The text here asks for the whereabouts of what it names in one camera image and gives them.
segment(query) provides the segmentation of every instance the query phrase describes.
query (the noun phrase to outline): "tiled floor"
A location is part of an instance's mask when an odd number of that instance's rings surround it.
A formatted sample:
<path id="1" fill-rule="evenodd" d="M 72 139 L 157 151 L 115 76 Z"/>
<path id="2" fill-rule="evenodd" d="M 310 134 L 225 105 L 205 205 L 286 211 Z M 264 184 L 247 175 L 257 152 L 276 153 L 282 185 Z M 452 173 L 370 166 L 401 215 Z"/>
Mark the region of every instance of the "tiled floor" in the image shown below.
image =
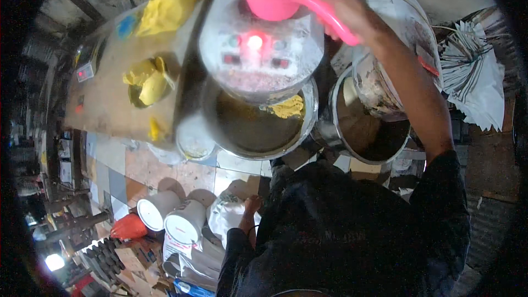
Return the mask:
<path id="1" fill-rule="evenodd" d="M 204 162 L 170 166 L 159 162 L 145 144 L 133 149 L 119 138 L 94 133 L 87 135 L 87 157 L 95 162 L 96 171 L 92 174 L 92 208 L 101 209 L 104 195 L 111 195 L 106 204 L 115 220 L 128 214 L 138 200 L 158 191 L 170 189 L 180 198 L 195 199 L 208 207 L 226 189 L 242 199 L 257 194 L 261 176 L 271 176 L 269 161 L 244 160 L 225 151 Z M 285 162 L 298 169 L 315 158 L 298 151 L 287 155 Z M 335 166 L 347 172 L 350 163 L 349 157 L 341 155 Z"/>

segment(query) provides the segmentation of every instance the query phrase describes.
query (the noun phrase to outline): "black shirt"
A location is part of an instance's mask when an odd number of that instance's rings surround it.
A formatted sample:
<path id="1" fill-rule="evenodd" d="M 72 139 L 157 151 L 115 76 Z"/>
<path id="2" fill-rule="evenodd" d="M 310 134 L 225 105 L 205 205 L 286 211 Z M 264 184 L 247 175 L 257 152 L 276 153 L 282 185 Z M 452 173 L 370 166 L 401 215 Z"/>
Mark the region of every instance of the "black shirt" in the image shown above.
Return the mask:
<path id="1" fill-rule="evenodd" d="M 374 182 L 310 163 L 266 207 L 256 250 L 241 229 L 228 231 L 216 295 L 448 295 L 470 230 L 455 151 L 428 165 L 410 204 Z"/>

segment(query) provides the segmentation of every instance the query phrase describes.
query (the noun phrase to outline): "person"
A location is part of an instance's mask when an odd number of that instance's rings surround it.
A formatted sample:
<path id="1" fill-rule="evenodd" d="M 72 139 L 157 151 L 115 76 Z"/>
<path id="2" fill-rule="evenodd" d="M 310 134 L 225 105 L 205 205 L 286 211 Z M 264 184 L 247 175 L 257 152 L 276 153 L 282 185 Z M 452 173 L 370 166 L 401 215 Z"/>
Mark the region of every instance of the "person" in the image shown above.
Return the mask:
<path id="1" fill-rule="evenodd" d="M 427 168 L 407 203 L 324 159 L 273 165 L 270 196 L 246 200 L 228 231 L 217 296 L 446 296 L 470 241 L 464 181 L 444 99 L 414 54 L 361 0 L 325 0 L 383 64 Z M 334 39 L 334 30 L 325 26 Z"/>

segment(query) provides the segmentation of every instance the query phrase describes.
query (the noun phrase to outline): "white container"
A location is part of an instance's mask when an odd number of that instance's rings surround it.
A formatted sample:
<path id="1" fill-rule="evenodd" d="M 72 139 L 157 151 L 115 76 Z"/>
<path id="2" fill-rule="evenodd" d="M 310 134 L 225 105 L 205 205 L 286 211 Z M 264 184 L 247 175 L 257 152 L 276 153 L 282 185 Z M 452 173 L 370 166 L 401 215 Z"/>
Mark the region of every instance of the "white container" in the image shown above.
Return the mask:
<path id="1" fill-rule="evenodd" d="M 178 195 L 171 190 L 166 190 L 137 201 L 137 213 L 145 226 L 159 232 L 163 229 L 165 217 L 180 204 Z"/>
<path id="2" fill-rule="evenodd" d="M 205 207 L 198 201 L 187 200 L 165 218 L 168 235 L 184 245 L 196 243 L 202 236 Z"/>

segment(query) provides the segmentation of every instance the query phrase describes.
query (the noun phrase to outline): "scoop handle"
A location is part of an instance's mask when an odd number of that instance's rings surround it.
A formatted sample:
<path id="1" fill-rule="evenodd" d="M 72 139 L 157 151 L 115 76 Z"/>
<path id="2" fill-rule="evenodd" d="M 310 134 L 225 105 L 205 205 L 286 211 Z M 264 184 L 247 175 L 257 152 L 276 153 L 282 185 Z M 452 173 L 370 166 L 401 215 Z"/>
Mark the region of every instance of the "scoop handle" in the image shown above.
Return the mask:
<path id="1" fill-rule="evenodd" d="M 360 43 L 359 39 L 350 32 L 348 27 L 335 16 L 334 8 L 322 0 L 296 0 L 315 12 L 326 23 L 328 23 L 347 45 L 355 46 Z"/>

